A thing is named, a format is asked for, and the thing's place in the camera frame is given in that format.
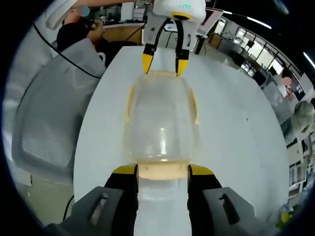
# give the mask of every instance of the man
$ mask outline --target man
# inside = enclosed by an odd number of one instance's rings
[[[105,66],[108,67],[115,55],[123,46],[135,46],[134,42],[108,42],[103,38],[103,21],[88,20],[81,17],[77,9],[72,9],[63,21],[57,35],[57,46],[60,51],[84,38],[89,38],[97,52],[102,52],[106,56]]]
[[[288,68],[284,68],[283,71],[281,72],[281,75],[276,74],[273,76],[273,80],[275,81],[276,85],[278,86],[278,89],[280,90],[283,97],[287,96],[286,87],[283,84],[283,79],[285,77],[292,78],[292,72]]]

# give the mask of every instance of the white table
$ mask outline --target white table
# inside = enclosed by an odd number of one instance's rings
[[[123,147],[130,87],[143,74],[143,47],[120,50],[85,114],[74,163],[74,198],[104,186],[127,163]],[[158,48],[151,70],[175,70],[174,50]],[[217,61],[190,54],[182,74],[194,90],[202,151],[194,164],[210,168],[265,220],[287,202],[289,165],[277,118],[254,80]]]

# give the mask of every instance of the floor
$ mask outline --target floor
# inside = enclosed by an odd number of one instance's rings
[[[243,71],[239,66],[234,64],[231,58],[216,51],[208,44],[202,47],[199,55],[212,58],[237,70]],[[60,223],[62,221],[67,202],[73,195],[72,185],[64,185],[35,176],[31,177],[31,186],[19,184],[18,189],[44,226],[50,223]]]

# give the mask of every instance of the gray chair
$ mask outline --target gray chair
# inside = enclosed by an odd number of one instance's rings
[[[105,71],[89,39],[63,55],[95,76]],[[45,65],[17,110],[12,159],[18,167],[57,182],[72,182],[81,123],[98,82],[59,55]]]

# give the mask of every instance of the window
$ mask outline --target window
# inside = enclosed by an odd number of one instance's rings
[[[243,40],[245,33],[246,33],[246,30],[239,28],[236,33],[236,39],[234,40],[234,43],[240,44]]]
[[[100,16],[110,17],[112,21],[120,21],[122,4],[112,6],[92,7],[90,8],[89,18],[96,18]]]
[[[284,69],[282,64],[279,62],[279,59],[277,59],[277,58],[273,59],[273,61],[269,65],[268,69],[270,69],[271,67],[274,68],[274,70],[277,72],[278,75],[280,75]]]
[[[227,21],[225,19],[219,18],[217,27],[215,29],[215,33],[221,35],[223,30],[224,30],[226,23],[227,23]]]
[[[252,61],[256,61],[262,69],[267,71],[273,68],[273,72],[280,75],[283,69],[287,67],[292,71],[294,78],[297,80],[301,78],[300,71],[292,65],[289,59],[259,36],[241,27],[238,28],[235,36],[236,37],[233,42],[239,44],[243,48],[243,51],[247,51]],[[249,41],[254,42],[251,48],[247,46]],[[252,62],[250,64],[246,62],[241,66],[241,68],[249,73],[253,69],[253,65],[254,64]]]
[[[261,66],[261,68],[266,70],[269,64],[272,62],[273,58],[274,55],[272,55],[267,48],[264,48],[257,58],[256,62]]]
[[[252,48],[250,48],[248,50],[248,53],[249,53],[250,57],[253,58],[253,59],[257,59],[257,57],[261,53],[265,43],[266,42],[264,40],[262,40],[261,38],[256,37],[256,39],[254,41],[254,45],[252,46]]]

